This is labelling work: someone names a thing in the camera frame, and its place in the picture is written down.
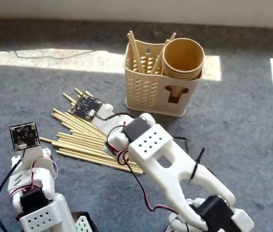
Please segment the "stack of paper cups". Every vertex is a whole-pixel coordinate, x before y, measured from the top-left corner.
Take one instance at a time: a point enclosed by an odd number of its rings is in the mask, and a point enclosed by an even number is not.
[[[203,48],[194,40],[186,38],[172,40],[163,49],[163,74],[179,80],[197,80],[201,77],[204,57]],[[185,87],[172,86],[169,89],[170,98],[179,100],[185,90]]]

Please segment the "cable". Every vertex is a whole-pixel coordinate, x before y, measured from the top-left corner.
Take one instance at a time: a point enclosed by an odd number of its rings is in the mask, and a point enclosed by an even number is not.
[[[127,116],[130,116],[131,118],[133,118],[133,116],[129,113],[125,113],[125,112],[122,112],[122,113],[117,113],[117,114],[113,114],[113,115],[110,115],[108,116],[107,118],[102,118],[101,116],[99,116],[98,114],[95,114],[96,117],[102,121],[107,121],[109,119],[112,119],[113,117],[116,117],[116,116],[120,116],[120,115],[127,115]]]
[[[189,155],[189,147],[188,147],[188,139],[186,137],[180,137],[180,136],[175,136],[173,137],[174,139],[182,139],[185,141],[185,150],[186,150],[186,153]]]
[[[188,224],[186,222],[185,222],[185,225],[187,227],[187,232],[189,232],[189,226],[188,226]]]
[[[17,51],[14,51],[15,55],[16,55],[18,58],[22,58],[22,59],[42,59],[42,58],[69,59],[69,58],[72,58],[72,57],[76,57],[76,56],[80,56],[80,55],[83,55],[83,54],[86,54],[86,53],[92,53],[92,52],[95,52],[95,51],[81,52],[81,53],[78,53],[78,54],[75,54],[75,55],[71,55],[71,56],[68,56],[68,57],[52,57],[52,56],[22,57],[22,56],[20,56],[20,55],[17,53]]]
[[[134,171],[132,170],[131,166],[129,165],[128,163],[128,159],[125,158],[125,155],[126,153],[128,152],[128,150],[126,150],[125,152],[123,152],[123,160],[125,162],[125,165],[128,166],[128,168],[130,169],[132,175],[134,176],[134,178],[136,179],[136,181],[138,182],[138,184],[140,185],[142,191],[143,191],[143,195],[144,195],[144,200],[145,200],[145,205],[147,207],[147,209],[150,211],[150,212],[154,212],[156,209],[166,209],[166,210],[169,210],[175,214],[178,214],[176,213],[174,210],[172,210],[171,208],[169,208],[168,206],[166,205],[162,205],[162,204],[157,204],[155,207],[151,207],[150,203],[149,203],[149,200],[148,200],[148,197],[147,197],[147,193],[146,193],[146,190],[144,189],[143,185],[141,184],[141,182],[139,181],[139,179],[137,178],[136,174],[134,173]]]
[[[167,230],[167,228],[168,228],[169,225],[170,225],[170,223],[168,223],[168,224],[166,225],[166,227],[165,227],[165,229],[164,229],[163,232],[166,232],[166,230]]]
[[[49,160],[49,161],[51,161],[51,162],[54,164],[55,172],[56,172],[55,177],[54,177],[54,180],[55,180],[55,179],[58,177],[59,169],[58,169],[58,165],[56,164],[56,162],[54,162],[51,158],[39,157],[39,158],[35,159],[35,160],[32,162],[32,164],[31,164],[31,171],[32,171],[32,169],[34,168],[34,165],[35,165],[36,161],[42,160],[42,159],[44,159],[44,160]]]
[[[13,168],[9,171],[9,173],[6,175],[5,179],[2,181],[1,185],[0,185],[0,193],[2,191],[2,188],[4,187],[6,181],[8,180],[8,178],[12,175],[13,171],[15,171],[15,169],[18,167],[18,165],[20,164],[20,162],[22,161],[22,159],[25,156],[25,152],[26,150],[23,150],[23,154],[22,154],[22,158],[19,159],[19,161],[13,166]],[[8,230],[5,228],[3,222],[0,219],[0,227],[4,232],[8,232]]]
[[[108,146],[109,146],[113,151],[115,151],[115,152],[119,152],[119,150],[118,150],[117,148],[115,148],[113,145],[111,145],[111,144],[108,142],[108,138],[109,138],[110,134],[112,133],[112,131],[115,130],[116,128],[119,128],[119,127],[125,127],[125,123],[124,123],[123,125],[118,125],[118,126],[115,126],[114,128],[112,128],[112,129],[109,131],[109,133],[108,133],[108,135],[107,135],[107,137],[106,137],[106,143],[107,143]]]

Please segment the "white wall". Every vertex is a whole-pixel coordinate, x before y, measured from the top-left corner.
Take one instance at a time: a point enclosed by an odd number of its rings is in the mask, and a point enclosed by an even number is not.
[[[0,17],[273,28],[273,0],[0,0]]]

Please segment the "plastic utensil caddy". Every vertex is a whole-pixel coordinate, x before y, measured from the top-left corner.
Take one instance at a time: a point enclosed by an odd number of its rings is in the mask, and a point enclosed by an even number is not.
[[[201,80],[186,81],[160,75],[159,64],[155,74],[149,74],[164,44],[144,43],[136,40],[144,73],[139,73],[136,60],[128,44],[125,55],[126,107],[131,110],[181,117],[186,113],[187,104]],[[170,87],[185,87],[177,103],[170,101]]]

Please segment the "black circuit board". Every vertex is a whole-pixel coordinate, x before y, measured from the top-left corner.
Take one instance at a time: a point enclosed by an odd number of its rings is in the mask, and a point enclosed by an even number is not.
[[[91,97],[87,94],[83,94],[80,99],[78,99],[75,106],[72,108],[72,114],[91,122],[95,114],[99,111],[103,102],[99,99]]]
[[[40,145],[39,135],[35,122],[10,127],[10,134],[14,151]]]

